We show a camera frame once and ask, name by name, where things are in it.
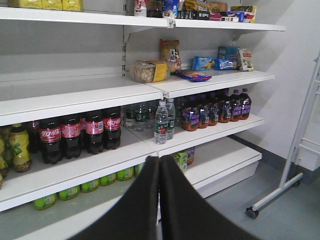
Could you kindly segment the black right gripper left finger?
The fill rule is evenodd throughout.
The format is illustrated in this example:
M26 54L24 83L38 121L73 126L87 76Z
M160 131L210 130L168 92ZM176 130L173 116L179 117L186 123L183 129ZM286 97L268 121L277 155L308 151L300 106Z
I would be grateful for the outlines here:
M148 156L124 195L70 240L156 240L160 158Z

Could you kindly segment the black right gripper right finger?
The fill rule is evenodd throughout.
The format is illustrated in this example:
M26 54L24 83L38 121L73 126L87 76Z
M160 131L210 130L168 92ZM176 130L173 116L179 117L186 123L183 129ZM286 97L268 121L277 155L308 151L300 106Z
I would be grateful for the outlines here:
M193 188L171 155L160 158L160 212L165 240L256 240Z

